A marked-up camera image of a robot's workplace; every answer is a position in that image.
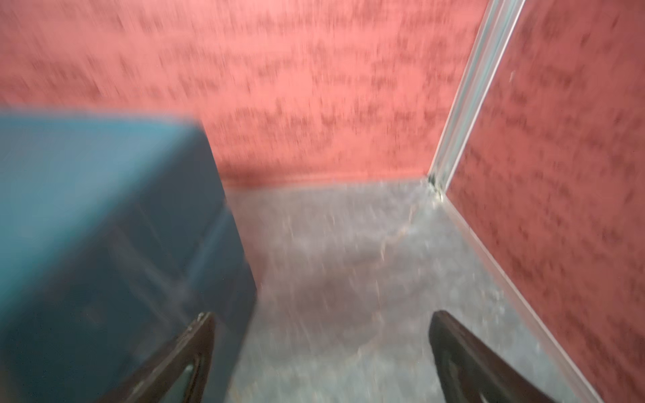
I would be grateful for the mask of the teal drawer cabinet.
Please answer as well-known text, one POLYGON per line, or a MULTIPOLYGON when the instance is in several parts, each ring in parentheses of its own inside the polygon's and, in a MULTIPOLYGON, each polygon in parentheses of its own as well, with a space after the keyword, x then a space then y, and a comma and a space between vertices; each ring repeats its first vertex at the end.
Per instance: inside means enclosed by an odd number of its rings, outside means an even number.
POLYGON ((2 401, 97 401, 210 313, 222 402, 255 297, 200 124, 1 113, 2 401))

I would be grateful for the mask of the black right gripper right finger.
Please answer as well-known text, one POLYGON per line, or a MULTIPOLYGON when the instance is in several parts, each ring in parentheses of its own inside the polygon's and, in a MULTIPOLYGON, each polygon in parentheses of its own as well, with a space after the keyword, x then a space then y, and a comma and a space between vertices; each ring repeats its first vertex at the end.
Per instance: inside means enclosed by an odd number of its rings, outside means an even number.
POLYGON ((447 402, 551 402, 453 315, 436 311, 429 343, 447 402))

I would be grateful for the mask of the aluminium corner post right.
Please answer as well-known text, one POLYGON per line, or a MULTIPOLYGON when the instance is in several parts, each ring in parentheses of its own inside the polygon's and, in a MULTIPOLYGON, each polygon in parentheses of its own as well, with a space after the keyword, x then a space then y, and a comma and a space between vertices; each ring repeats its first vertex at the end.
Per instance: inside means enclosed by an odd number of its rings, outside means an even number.
POLYGON ((492 0, 486 7, 428 172, 428 182, 442 196, 448 192, 524 4, 524 0, 492 0))

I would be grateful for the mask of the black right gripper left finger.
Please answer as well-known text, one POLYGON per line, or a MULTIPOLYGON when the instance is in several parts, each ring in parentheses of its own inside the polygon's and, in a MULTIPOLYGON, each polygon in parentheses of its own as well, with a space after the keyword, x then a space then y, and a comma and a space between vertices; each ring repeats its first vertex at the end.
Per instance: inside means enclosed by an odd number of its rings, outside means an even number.
POLYGON ((100 402, 200 402, 213 358, 216 321, 201 313, 100 402))

